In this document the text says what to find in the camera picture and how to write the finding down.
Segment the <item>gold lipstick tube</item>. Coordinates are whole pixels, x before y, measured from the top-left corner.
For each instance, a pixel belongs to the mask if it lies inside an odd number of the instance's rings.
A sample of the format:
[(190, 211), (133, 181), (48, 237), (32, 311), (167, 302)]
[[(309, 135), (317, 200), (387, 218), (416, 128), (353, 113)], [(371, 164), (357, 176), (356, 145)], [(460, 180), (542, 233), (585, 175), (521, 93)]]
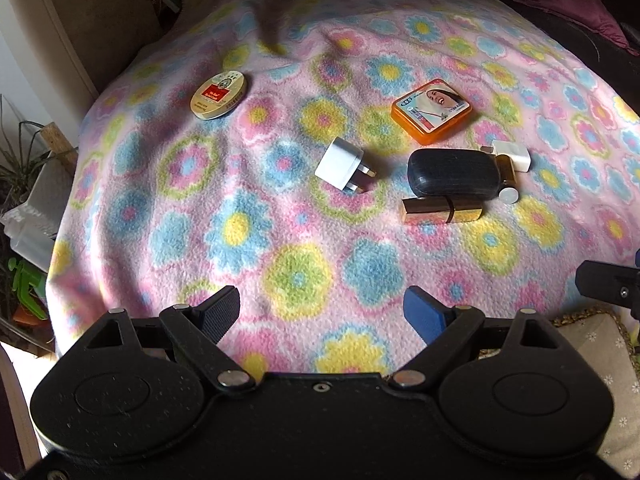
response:
[(400, 218), (405, 224), (466, 223), (478, 220), (484, 203), (467, 197), (416, 197), (405, 198), (400, 206)]

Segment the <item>small amber bottle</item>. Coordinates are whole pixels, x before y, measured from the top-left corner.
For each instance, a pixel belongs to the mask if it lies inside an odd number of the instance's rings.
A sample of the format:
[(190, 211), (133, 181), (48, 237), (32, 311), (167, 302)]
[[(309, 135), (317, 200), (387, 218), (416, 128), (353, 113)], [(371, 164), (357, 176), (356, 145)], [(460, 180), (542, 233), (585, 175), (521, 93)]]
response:
[(495, 162), (501, 178), (498, 199), (505, 204), (513, 205), (520, 199), (513, 162), (508, 155), (503, 154), (497, 155)]

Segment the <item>dark blue glasses case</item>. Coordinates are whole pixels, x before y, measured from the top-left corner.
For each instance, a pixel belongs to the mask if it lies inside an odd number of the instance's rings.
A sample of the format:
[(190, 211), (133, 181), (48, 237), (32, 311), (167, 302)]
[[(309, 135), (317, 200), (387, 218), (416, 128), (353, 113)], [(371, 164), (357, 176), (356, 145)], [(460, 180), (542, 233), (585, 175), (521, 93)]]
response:
[(407, 180), (414, 195), (471, 196), (492, 200), (501, 177), (495, 159), (481, 151), (457, 148), (420, 148), (407, 165)]

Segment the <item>white uk plug adapter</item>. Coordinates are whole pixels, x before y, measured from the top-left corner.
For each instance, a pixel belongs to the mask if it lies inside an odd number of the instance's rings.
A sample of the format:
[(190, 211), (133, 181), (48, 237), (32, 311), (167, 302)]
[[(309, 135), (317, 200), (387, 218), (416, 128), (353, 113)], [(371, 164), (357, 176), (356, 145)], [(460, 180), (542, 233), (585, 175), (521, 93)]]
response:
[(341, 192), (362, 193), (362, 177), (373, 179), (376, 172), (364, 161), (362, 148), (337, 136), (321, 157), (314, 175)]

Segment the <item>woven basket with fabric liner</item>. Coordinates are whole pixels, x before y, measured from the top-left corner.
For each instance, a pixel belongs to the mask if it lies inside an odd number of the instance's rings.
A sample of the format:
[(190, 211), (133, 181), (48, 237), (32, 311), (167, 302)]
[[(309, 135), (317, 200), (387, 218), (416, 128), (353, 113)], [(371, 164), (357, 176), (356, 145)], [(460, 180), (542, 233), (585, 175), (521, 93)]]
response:
[(608, 386), (612, 422), (598, 456), (626, 479), (639, 477), (639, 363), (631, 336), (611, 311), (592, 307), (552, 324)]

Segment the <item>white usb charger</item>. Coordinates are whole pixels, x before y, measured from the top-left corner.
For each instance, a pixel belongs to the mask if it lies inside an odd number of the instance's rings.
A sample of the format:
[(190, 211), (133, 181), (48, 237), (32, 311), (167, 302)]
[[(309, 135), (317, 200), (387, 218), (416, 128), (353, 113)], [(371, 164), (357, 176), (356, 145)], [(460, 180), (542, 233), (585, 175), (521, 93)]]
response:
[(480, 150), (494, 156), (506, 155), (511, 159), (513, 168), (517, 172), (529, 172), (532, 158), (524, 144), (493, 140), (490, 145), (483, 145)]

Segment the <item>white squeeze bottle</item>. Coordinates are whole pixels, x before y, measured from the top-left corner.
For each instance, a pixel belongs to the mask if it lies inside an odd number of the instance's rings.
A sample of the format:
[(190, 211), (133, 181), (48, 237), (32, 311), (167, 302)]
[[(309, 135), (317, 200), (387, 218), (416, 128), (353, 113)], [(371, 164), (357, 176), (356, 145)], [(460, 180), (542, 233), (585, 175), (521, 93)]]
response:
[(3, 233), (9, 237), (12, 250), (44, 273), (49, 272), (63, 212), (60, 204), (26, 200), (1, 216)]

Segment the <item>orange toothpaste tin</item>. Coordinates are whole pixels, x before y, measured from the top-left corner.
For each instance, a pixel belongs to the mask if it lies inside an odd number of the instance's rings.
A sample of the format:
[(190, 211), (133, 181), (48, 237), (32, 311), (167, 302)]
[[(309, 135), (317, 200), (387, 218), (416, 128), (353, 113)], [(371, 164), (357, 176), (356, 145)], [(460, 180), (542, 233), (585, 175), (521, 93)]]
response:
[(452, 133), (472, 111), (472, 104), (454, 87), (436, 78), (395, 100), (390, 117), (420, 145), (431, 145)]

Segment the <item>floral fleece blanket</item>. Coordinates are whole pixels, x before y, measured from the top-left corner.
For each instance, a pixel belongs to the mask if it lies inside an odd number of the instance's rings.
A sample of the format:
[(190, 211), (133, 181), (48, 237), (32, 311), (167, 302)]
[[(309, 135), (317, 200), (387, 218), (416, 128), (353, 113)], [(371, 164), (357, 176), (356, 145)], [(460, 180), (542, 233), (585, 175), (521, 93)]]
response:
[[(244, 98), (197, 118), (226, 70)], [(407, 226), (416, 141), (390, 107), (436, 78), (473, 107), (445, 148), (515, 141), (533, 163), (516, 204)], [(499, 0), (186, 0), (82, 123), (47, 282), (56, 348), (108, 310), (148, 318), (226, 285), (241, 313), (222, 344), (255, 373), (390, 372), (419, 347), (412, 285), (495, 318), (570, 310), (583, 261), (638, 249), (638, 113)], [(376, 172), (362, 193), (314, 175), (337, 136)]]

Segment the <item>oval yellow tin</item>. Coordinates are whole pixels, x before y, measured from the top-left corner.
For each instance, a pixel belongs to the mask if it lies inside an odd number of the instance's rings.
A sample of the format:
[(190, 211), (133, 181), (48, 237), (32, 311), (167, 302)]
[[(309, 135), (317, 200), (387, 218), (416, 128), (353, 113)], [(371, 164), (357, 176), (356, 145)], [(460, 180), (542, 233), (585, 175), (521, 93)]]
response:
[(211, 120), (230, 113), (245, 96), (247, 81), (237, 70), (226, 70), (208, 78), (194, 92), (191, 112), (200, 119)]

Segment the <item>potted aloe plant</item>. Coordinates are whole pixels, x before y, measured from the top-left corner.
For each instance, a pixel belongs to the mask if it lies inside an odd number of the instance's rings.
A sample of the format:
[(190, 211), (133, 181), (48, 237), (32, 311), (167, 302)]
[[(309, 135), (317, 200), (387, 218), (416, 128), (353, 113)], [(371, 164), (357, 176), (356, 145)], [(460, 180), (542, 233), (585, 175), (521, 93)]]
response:
[[(6, 131), (4, 113), (12, 113), (17, 123), (16, 137)], [(1, 95), (1, 212), (4, 214), (28, 199), (41, 171), (52, 162), (60, 162), (73, 174), (78, 148), (62, 135), (54, 122), (43, 125), (22, 119), (13, 104)]]

